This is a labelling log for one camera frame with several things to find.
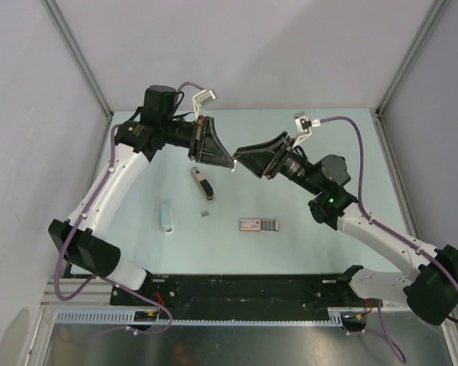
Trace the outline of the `beige black stapler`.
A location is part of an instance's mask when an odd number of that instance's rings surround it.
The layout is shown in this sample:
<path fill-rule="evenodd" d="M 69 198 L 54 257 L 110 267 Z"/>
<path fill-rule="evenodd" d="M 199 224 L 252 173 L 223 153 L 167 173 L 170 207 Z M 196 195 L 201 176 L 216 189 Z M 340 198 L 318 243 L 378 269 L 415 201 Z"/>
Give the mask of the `beige black stapler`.
<path fill-rule="evenodd" d="M 207 202 L 212 202 L 215 200 L 214 189 L 208 179 L 203 175 L 203 173 L 197 168 L 193 167 L 191 169 L 193 178 L 195 179 L 197 185 L 202 191 L 204 199 Z"/>

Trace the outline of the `red staple box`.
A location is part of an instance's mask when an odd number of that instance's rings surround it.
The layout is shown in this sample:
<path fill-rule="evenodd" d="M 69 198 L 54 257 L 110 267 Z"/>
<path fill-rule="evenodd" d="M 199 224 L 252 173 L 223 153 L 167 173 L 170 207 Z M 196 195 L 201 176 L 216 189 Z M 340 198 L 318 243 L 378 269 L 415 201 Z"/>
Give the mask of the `red staple box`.
<path fill-rule="evenodd" d="M 279 221 L 277 219 L 240 219 L 241 232 L 278 232 Z"/>

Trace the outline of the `light blue stapler cover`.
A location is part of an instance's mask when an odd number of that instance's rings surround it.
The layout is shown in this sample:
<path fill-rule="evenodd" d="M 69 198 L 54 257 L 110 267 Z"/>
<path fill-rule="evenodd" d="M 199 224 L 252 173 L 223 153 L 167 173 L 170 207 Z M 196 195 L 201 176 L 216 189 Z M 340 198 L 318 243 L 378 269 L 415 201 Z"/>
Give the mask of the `light blue stapler cover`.
<path fill-rule="evenodd" d="M 173 232 L 172 211 L 168 202 L 163 202 L 160 205 L 160 222 L 165 234 L 170 234 Z"/>

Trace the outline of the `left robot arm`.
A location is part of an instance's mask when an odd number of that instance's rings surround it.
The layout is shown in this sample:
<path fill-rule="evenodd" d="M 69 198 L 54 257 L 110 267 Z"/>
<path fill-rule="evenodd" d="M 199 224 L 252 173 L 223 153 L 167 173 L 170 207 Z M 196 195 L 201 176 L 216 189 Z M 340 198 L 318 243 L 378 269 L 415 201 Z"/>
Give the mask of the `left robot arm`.
<path fill-rule="evenodd" d="M 153 285 L 145 281 L 147 271 L 125 259 L 105 237 L 131 185 L 164 146 L 187 149 L 189 159 L 197 163 L 234 168 L 234 158 L 218 139 L 214 118 L 202 115 L 217 95 L 211 88 L 196 88 L 192 122 L 177 112 L 185 96 L 182 87 L 151 85 L 134 114 L 111 128 L 110 156 L 104 168 L 67 219 L 53 220 L 48 228 L 60 254 L 54 274 L 56 287 L 62 263 L 68 262 L 93 278 L 126 287 L 127 296 L 136 304 L 152 299 Z"/>

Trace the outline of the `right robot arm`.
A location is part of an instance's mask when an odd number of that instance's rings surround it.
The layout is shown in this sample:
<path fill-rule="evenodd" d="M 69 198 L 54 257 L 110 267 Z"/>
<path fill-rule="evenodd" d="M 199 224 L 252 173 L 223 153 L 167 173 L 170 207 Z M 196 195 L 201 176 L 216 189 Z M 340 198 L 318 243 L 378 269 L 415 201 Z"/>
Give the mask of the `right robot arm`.
<path fill-rule="evenodd" d="M 313 194 L 308 206 L 317 223 L 359 240 L 400 271 L 348 268 L 337 286 L 342 304 L 354 306 L 363 298 L 399 303 L 433 326 L 451 317 L 458 305 L 458 250 L 450 245 L 439 249 L 377 220 L 345 190 L 350 176 L 344 157 L 330 154 L 311 163 L 303 149 L 281 133 L 266 143 L 238 148 L 234 158 L 259 178 L 281 174 Z"/>

